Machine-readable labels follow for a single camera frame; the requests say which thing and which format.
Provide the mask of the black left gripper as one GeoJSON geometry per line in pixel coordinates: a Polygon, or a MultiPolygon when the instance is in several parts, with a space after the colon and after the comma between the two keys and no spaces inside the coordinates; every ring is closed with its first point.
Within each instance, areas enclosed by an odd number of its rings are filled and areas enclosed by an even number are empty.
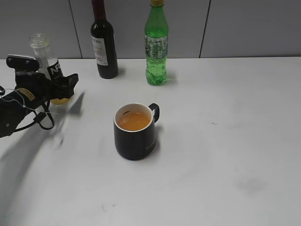
{"type": "Polygon", "coordinates": [[[21,104],[41,104],[71,98],[79,81],[77,73],[51,81],[43,73],[15,71],[14,98],[21,104]]]}

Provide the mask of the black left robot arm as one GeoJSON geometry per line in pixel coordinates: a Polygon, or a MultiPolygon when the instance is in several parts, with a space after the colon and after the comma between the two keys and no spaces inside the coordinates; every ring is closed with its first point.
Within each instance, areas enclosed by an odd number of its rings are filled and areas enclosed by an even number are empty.
{"type": "Polygon", "coordinates": [[[53,99],[71,98],[79,81],[78,74],[51,81],[42,73],[15,76],[16,87],[0,98],[0,136],[38,124],[44,130],[54,127],[54,113],[50,112],[53,99]]]}

